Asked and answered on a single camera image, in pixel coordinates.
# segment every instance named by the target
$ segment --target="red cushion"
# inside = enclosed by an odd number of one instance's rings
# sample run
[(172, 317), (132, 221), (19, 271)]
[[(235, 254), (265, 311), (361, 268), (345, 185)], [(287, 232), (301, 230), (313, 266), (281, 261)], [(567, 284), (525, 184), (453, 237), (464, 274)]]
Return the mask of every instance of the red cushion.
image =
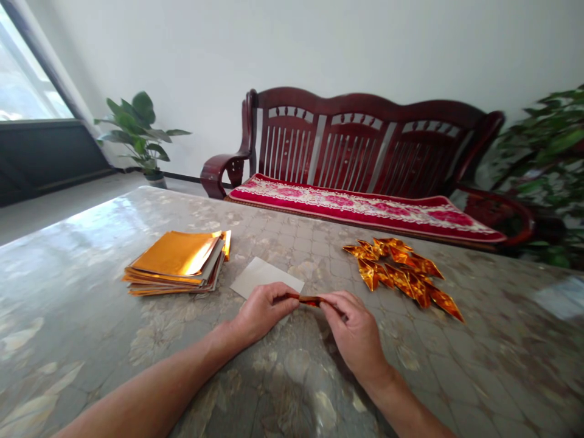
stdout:
[(229, 197), (387, 231), (495, 243), (507, 237), (464, 214), (444, 196), (417, 200), (279, 181), (256, 173)]

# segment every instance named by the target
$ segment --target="window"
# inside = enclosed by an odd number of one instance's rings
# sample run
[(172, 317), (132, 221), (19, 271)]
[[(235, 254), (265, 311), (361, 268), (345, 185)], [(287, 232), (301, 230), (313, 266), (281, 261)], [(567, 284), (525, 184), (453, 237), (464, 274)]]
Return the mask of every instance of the window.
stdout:
[(0, 5), (0, 123), (72, 118), (71, 111)]

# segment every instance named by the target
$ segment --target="plant pot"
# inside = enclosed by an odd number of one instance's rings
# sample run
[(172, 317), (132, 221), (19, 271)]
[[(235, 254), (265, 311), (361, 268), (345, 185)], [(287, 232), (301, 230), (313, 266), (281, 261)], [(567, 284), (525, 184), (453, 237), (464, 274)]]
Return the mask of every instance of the plant pot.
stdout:
[(164, 174), (162, 172), (156, 172), (152, 175), (144, 175), (146, 180), (152, 187), (157, 187), (159, 189), (168, 189), (166, 186), (166, 180), (164, 179)]

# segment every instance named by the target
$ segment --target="forearm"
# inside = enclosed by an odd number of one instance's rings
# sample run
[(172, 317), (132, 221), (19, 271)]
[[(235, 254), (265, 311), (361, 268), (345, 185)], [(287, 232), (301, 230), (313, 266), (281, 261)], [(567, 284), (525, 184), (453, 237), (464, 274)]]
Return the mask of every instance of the forearm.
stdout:
[(390, 365), (381, 378), (363, 379), (360, 383), (400, 438), (454, 437)]
[(164, 437), (203, 384), (249, 341), (227, 322), (108, 394), (57, 436)]

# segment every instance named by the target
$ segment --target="hand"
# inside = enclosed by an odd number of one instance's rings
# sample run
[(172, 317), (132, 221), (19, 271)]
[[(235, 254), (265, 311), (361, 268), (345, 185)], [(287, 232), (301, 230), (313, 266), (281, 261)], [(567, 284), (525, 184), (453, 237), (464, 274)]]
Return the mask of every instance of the hand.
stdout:
[(278, 299), (287, 292), (296, 294), (294, 289), (280, 282), (254, 288), (233, 320), (248, 344), (262, 339), (278, 321), (298, 308), (300, 302), (295, 298)]
[[(375, 317), (363, 301), (347, 291), (319, 295), (330, 329), (341, 356), (356, 379), (367, 389), (376, 381), (391, 374), (391, 365), (385, 360)], [(345, 314), (345, 317), (332, 307)]]

